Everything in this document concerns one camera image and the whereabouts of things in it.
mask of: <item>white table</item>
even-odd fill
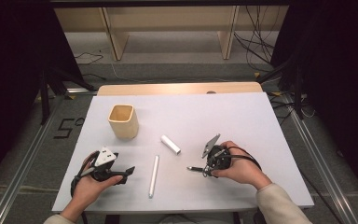
[[[134,105],[140,129],[130,140],[117,139],[107,121],[115,104]],[[61,210],[70,201],[70,183],[82,161],[94,150],[118,152],[112,167],[124,171],[136,166],[126,185],[112,187],[86,211],[104,214],[147,214],[240,211],[257,207],[255,189],[225,178],[203,177],[187,166],[203,167],[204,145],[217,133],[217,144],[232,140],[246,148],[263,171],[282,186],[300,207],[313,201],[264,92],[95,96],[79,136],[62,186],[53,206]],[[166,134],[182,149],[177,156],[160,142]],[[153,199],[147,194],[155,156],[159,168]]]

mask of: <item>floor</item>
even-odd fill
[[[250,38],[252,34],[239,35]],[[264,36],[267,35],[267,42],[273,45],[278,33]],[[67,34],[67,38],[85,80],[96,87],[111,83],[253,81],[255,75],[265,73],[262,70],[270,69],[237,40],[230,59],[223,60],[213,32],[133,33],[119,62],[112,61],[104,34]],[[257,45],[251,48],[264,55]],[[277,81],[266,82],[263,90],[278,91]],[[77,88],[71,83],[67,86]],[[4,211],[0,223],[42,223],[52,215],[51,206],[81,131],[81,125],[77,126],[75,121],[85,118],[92,95],[51,94],[54,119],[45,126],[39,124],[41,104],[36,97],[18,141],[0,166],[0,212]],[[281,106],[290,103],[291,98],[290,93],[270,96],[277,120],[315,201],[315,206],[305,210],[305,214],[313,223],[358,223],[356,177],[311,105],[303,108],[305,118],[301,121],[291,107]],[[59,130],[63,122],[72,131],[66,138],[57,138],[66,134]],[[241,212],[241,222],[253,223],[254,213]],[[89,214],[88,218],[91,223],[104,223],[105,219],[95,214]]]

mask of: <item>white pen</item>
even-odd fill
[[[156,185],[158,160],[159,160],[159,155],[157,155],[155,158],[155,165],[153,167],[152,181],[150,181],[149,198],[153,198],[154,188]]]

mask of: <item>sleeve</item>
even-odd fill
[[[311,223],[286,191],[276,184],[260,189],[256,199],[268,224]]]
[[[75,223],[60,215],[54,215],[46,219],[44,224],[75,224]]]

